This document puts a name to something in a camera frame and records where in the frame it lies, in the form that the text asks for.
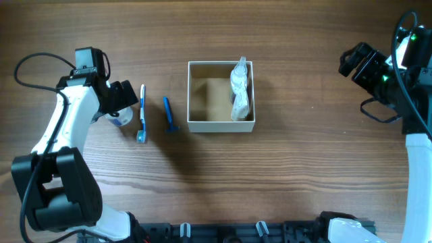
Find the white cotton swab tub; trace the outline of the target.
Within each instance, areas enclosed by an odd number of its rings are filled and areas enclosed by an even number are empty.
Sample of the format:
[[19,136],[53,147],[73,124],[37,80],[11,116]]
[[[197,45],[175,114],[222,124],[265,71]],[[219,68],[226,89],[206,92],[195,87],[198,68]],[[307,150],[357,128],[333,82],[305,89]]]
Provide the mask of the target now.
[[106,114],[104,115],[104,118],[107,119],[114,126],[121,127],[129,124],[134,117],[134,112],[131,107],[126,107],[118,111],[118,114],[119,115],[117,117]]

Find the white lotion tube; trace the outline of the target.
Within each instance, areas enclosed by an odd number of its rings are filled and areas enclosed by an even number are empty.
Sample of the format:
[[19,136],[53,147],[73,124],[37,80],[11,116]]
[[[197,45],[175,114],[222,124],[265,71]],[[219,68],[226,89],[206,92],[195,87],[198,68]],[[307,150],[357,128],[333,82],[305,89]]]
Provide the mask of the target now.
[[235,122],[245,119],[250,111],[247,92],[247,81],[244,79],[232,79],[232,112],[231,119]]

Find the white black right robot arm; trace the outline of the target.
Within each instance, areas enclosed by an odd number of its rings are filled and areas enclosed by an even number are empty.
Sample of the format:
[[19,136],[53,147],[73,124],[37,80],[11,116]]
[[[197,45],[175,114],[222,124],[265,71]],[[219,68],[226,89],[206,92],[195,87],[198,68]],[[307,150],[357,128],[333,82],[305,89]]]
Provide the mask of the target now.
[[396,28],[391,55],[360,42],[340,57],[339,72],[402,120],[408,154],[408,196],[403,242],[431,241],[431,30]]

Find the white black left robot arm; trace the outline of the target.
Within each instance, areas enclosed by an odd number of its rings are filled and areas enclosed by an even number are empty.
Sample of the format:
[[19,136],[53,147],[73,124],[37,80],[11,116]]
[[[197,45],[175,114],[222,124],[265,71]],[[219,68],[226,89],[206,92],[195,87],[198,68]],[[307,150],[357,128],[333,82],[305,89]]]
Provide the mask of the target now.
[[106,53],[76,49],[68,75],[53,88],[57,104],[43,137],[31,153],[16,157],[11,174],[20,200],[20,232],[57,232],[61,240],[148,242],[133,214],[103,203],[101,190],[82,151],[89,127],[106,117],[116,126],[129,124],[138,98],[128,81],[112,82]]

